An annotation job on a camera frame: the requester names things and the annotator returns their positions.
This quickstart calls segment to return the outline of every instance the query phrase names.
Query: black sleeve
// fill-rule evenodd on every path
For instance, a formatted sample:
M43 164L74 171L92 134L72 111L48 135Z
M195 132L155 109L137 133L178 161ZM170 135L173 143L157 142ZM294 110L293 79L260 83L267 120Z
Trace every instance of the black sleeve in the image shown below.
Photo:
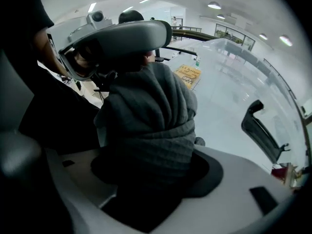
M34 36L38 31L54 25L44 10L41 0L32 0L29 14L30 36Z

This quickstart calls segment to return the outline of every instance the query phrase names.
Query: black pants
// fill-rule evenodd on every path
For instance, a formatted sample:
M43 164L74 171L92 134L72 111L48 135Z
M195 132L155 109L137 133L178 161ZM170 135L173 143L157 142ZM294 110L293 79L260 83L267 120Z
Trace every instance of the black pants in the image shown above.
M93 120L99 108L48 71L40 69L39 73L39 81L31 84L35 96L19 131L60 155L98 148Z

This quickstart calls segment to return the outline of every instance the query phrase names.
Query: round ceiling light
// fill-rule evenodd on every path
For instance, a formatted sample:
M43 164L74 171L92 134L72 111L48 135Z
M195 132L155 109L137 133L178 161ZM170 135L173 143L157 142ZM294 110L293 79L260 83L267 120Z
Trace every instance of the round ceiling light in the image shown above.
M282 36L280 36L279 38L280 38L280 39L282 40L282 42L285 43L287 46L292 46L292 45L293 45L292 41L289 39L288 36L282 35Z
M221 9L220 4L218 4L217 2L211 2L211 3L209 3L209 4L208 4L208 7L213 8L213 9L217 9L217 10L220 10L220 9Z
M222 15L222 14L219 14L219 15L217 15L216 17L217 17L217 18L221 18L221 19L225 19L224 15Z
M261 33L259 36L260 36L261 38L263 38L264 40L267 40L267 39L268 39L268 37L267 37L265 34L263 34L263 33Z

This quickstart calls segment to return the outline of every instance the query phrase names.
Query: white ceiling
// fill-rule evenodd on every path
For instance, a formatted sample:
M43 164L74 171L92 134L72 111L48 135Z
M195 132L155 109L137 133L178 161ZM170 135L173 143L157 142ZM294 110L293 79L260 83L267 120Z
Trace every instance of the white ceiling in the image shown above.
M136 4L139 10L141 0L42 0L48 15L53 20L59 20L65 14L81 9L81 13L87 10L89 4L95 1L99 2L96 6L105 6L105 16L111 17L113 14L119 14L129 6ZM303 62L310 65L310 51L305 42L304 32L300 25L296 22L288 7L281 0L151 0L143 3L147 6L157 1L169 2L193 10L199 15L217 19L217 14L230 15L238 14L248 20L253 25L247 26L246 31L258 36L264 33L269 38L266 43L273 49L279 49L292 55ZM221 4L221 10L214 10L207 6L211 1L217 1ZM235 20L227 17L228 23L235 23ZM293 42L292 47L288 47L279 40L279 36L286 34Z

